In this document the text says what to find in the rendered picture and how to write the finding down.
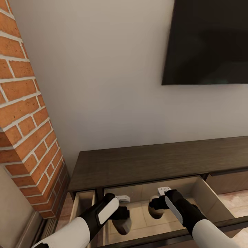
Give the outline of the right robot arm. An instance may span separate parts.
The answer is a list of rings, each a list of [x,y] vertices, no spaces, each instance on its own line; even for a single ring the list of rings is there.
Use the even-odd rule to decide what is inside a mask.
[[[158,188],[157,193],[159,198],[153,199],[149,206],[155,210],[170,209],[188,229],[199,248],[242,248],[208,220],[196,205],[184,199],[176,189]]]

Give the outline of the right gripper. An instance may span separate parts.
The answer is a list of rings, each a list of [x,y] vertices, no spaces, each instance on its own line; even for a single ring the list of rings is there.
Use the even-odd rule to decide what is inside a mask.
[[[165,196],[165,195],[164,195]],[[149,206],[151,208],[154,208],[155,210],[158,210],[158,209],[169,209],[169,208],[166,208],[163,204],[163,197],[164,196],[161,196],[159,198],[155,198],[153,199],[150,203],[149,203]]]

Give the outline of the pillar candle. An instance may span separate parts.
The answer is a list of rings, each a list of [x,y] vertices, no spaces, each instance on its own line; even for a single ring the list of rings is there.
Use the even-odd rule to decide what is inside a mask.
[[[132,227],[132,221],[130,217],[127,217],[127,219],[112,220],[112,223],[121,235],[127,235]]]
[[[150,200],[149,200],[149,203],[155,199],[155,198],[159,198],[159,196],[157,195],[153,195]],[[149,214],[152,216],[152,218],[154,219],[160,219],[162,216],[163,216],[163,213],[165,211],[165,209],[158,209],[158,210],[155,210],[154,208],[151,208],[150,206],[148,206],[148,211],[149,211]]]

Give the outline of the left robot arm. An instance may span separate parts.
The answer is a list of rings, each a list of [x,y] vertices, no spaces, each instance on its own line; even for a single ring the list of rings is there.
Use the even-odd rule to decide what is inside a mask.
[[[101,201],[32,248],[86,248],[108,220],[130,217],[130,211],[120,203],[130,203],[130,198],[105,194]]]

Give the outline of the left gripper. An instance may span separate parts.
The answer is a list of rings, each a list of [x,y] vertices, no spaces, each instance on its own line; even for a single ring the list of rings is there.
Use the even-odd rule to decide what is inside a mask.
[[[127,217],[130,217],[130,211],[127,210],[126,206],[120,206],[118,215],[116,217],[110,217],[109,220],[127,219]]]

